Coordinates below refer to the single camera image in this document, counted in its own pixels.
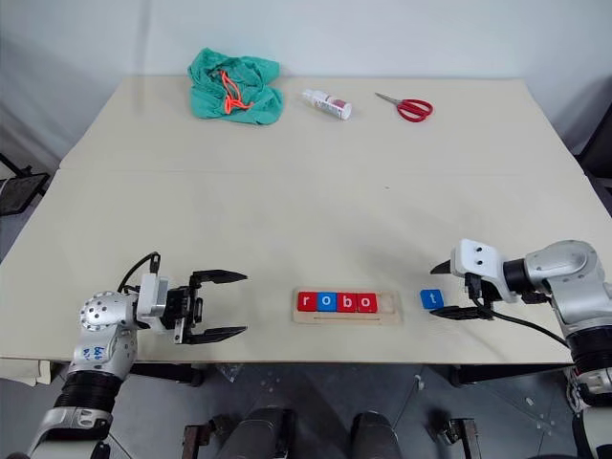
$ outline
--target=scissors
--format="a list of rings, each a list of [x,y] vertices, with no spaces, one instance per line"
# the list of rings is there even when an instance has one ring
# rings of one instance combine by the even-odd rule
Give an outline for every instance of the scissors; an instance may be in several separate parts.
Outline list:
[[[402,118],[408,121],[421,122],[433,113],[433,105],[425,100],[418,100],[417,98],[398,100],[379,93],[374,94],[394,104]]]

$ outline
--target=white table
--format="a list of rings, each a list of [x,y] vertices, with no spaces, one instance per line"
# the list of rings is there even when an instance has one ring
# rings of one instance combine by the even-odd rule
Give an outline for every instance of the white table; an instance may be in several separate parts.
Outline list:
[[[500,320],[449,321],[423,310],[431,276],[462,237],[519,257],[565,238],[598,250],[612,273],[612,222],[517,80],[287,78],[271,126],[196,120],[183,77],[128,78],[65,158],[0,266],[0,357],[68,360],[77,311],[143,254],[173,284],[227,269],[249,280],[206,285],[207,327],[247,324],[221,343],[176,346],[141,332],[140,361],[570,361],[541,334]],[[306,87],[355,104],[349,121],[303,104]],[[430,100],[408,123],[373,96]],[[398,291],[398,326],[292,322],[298,286]],[[557,333],[548,306],[499,311]]]

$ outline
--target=black cable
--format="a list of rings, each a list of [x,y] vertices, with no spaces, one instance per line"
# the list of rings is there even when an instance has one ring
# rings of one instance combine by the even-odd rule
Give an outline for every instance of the black cable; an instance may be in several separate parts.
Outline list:
[[[480,304],[475,299],[473,299],[472,301],[476,305],[476,308],[478,308],[478,311],[480,311],[484,315],[490,315],[490,316],[493,316],[493,317],[501,318],[502,320],[507,320],[507,321],[512,322],[512,323],[517,323],[519,325],[523,325],[525,327],[532,328],[534,330],[537,330],[539,333],[543,333],[547,337],[552,338],[552,339],[554,339],[557,342],[560,342],[565,347],[569,347],[567,345],[567,342],[565,342],[565,339],[555,335],[550,330],[546,330],[544,327],[540,327],[539,325],[536,325],[536,324],[530,322],[529,320],[523,320],[522,318],[506,316],[505,314],[497,313],[496,311],[494,311],[492,309],[487,309],[487,308],[485,308],[482,304]]]
[[[132,276],[132,274],[140,266],[146,263],[148,260],[151,260],[151,266],[149,268],[149,271],[151,271],[152,273],[157,273],[158,269],[160,268],[161,257],[156,251],[153,251],[149,255],[139,260],[132,268],[130,268],[130,271],[128,271],[127,274],[121,280],[121,283],[119,284],[119,287],[117,288],[118,292],[122,292],[123,288],[125,287],[125,284],[127,283],[128,280],[130,280],[130,277]]]

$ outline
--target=red scissors handle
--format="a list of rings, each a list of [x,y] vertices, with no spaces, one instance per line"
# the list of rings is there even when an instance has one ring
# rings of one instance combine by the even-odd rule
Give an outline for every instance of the red scissors handle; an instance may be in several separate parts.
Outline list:
[[[397,105],[397,109],[402,118],[412,122],[424,121],[433,113],[433,105],[417,98],[405,98]]]

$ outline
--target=red drawstring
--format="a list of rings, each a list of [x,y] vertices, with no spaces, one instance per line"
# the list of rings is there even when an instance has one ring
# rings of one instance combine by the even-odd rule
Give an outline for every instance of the red drawstring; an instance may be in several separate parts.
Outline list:
[[[226,99],[224,102],[224,108],[226,110],[226,114],[229,115],[231,113],[231,110],[234,107],[238,107],[238,108],[242,108],[242,109],[249,109],[252,107],[253,102],[251,102],[249,105],[245,105],[242,101],[242,95],[240,94],[240,90],[238,89],[238,86],[236,85],[236,83],[234,83],[231,78],[228,76],[228,73],[225,71],[220,71],[221,73],[221,81],[223,82],[223,87],[226,88]]]

